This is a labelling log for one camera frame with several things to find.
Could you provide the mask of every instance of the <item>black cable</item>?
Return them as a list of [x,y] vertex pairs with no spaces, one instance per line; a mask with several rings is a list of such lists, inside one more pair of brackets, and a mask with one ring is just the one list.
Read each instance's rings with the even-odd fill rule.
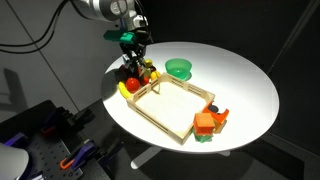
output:
[[35,49],[35,50],[31,50],[31,51],[25,51],[25,52],[15,52],[15,51],[7,51],[7,50],[3,50],[3,49],[0,49],[0,51],[2,52],[6,52],[6,53],[13,53],[13,54],[27,54],[27,53],[32,53],[32,52],[35,52],[35,51],[38,51],[42,48],[44,48],[49,42],[50,40],[52,39],[53,35],[54,35],[54,32],[55,32],[55,28],[56,28],[56,24],[57,24],[57,21],[59,19],[59,16],[60,16],[60,13],[63,9],[63,7],[69,2],[70,0],[64,0],[60,3],[60,5],[58,6],[58,8],[56,9],[55,13],[53,14],[51,20],[50,20],[50,23],[45,31],[45,33],[36,41],[32,42],[32,43],[27,43],[27,44],[0,44],[0,46],[5,46],[5,47],[25,47],[25,46],[30,46],[30,45],[34,45],[38,42],[40,42],[49,32],[52,24],[54,23],[54,26],[53,26],[53,30],[51,32],[51,35],[49,37],[49,39],[45,42],[44,45],[42,45],[41,47]]
[[146,26],[146,30],[147,30],[147,32],[148,32],[147,41],[150,40],[151,43],[153,43],[153,39],[152,39],[152,36],[151,36],[151,30],[150,30],[150,28],[149,28],[150,22],[147,22],[147,21],[146,21],[146,18],[148,19],[147,13],[146,13],[146,11],[145,11],[142,3],[140,2],[140,0],[135,0],[135,2],[136,2],[136,4],[138,5],[138,8],[139,8],[139,10],[140,10],[140,12],[141,12],[141,14],[142,14],[143,21],[144,21],[144,24],[145,24],[145,26]]

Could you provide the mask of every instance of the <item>gray floor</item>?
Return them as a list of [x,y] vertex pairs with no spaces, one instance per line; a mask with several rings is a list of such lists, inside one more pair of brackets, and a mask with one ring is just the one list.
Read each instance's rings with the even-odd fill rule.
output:
[[[150,146],[119,127],[105,111],[102,101],[97,101],[88,109],[93,111],[96,118],[84,128],[83,134],[86,137],[93,139],[102,148],[109,147],[115,138],[120,138],[125,144],[109,166],[116,180],[320,178],[318,156],[271,133],[266,133],[257,142],[246,147],[231,151],[229,157],[161,151],[134,170],[130,167],[131,160]],[[109,179],[97,163],[90,163],[90,166],[83,168],[85,175],[82,179]]]

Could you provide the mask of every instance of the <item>round white table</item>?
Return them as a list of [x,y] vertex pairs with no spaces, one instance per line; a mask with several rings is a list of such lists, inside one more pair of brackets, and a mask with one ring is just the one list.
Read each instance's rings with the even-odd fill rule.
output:
[[184,58],[192,63],[189,83],[215,94],[214,105],[220,112],[230,110],[227,124],[212,141],[200,143],[190,135],[180,145],[127,106],[116,89],[112,70],[118,69],[120,57],[107,69],[102,83],[102,99],[111,117],[133,136],[152,145],[131,163],[136,169],[161,149],[182,153],[220,153],[242,147],[263,135],[274,123],[279,111],[278,93],[269,77],[249,60],[224,49],[189,42],[168,42],[147,46],[145,59],[152,59],[159,72],[165,62]]

